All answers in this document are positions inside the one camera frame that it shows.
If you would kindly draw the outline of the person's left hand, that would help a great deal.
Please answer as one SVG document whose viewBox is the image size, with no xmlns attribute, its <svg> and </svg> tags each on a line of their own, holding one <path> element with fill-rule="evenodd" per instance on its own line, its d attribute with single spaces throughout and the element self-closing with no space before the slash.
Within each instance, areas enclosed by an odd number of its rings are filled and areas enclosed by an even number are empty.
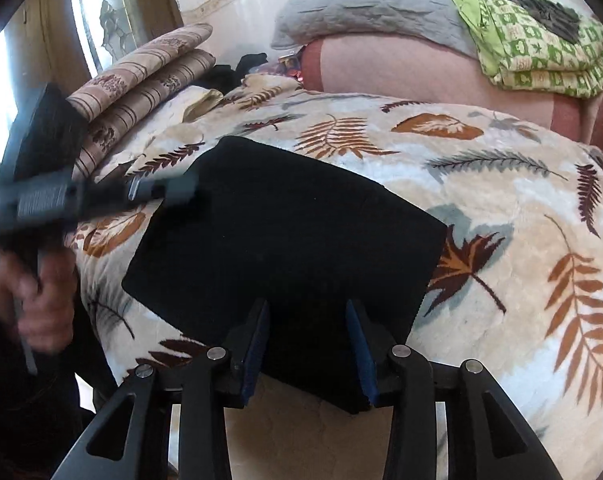
<svg viewBox="0 0 603 480">
<path fill-rule="evenodd" d="M 77 287 L 76 257 L 68 248 L 41 252 L 36 272 L 0 251 L 0 322 L 35 352 L 54 356 L 72 341 Z"/>
</svg>

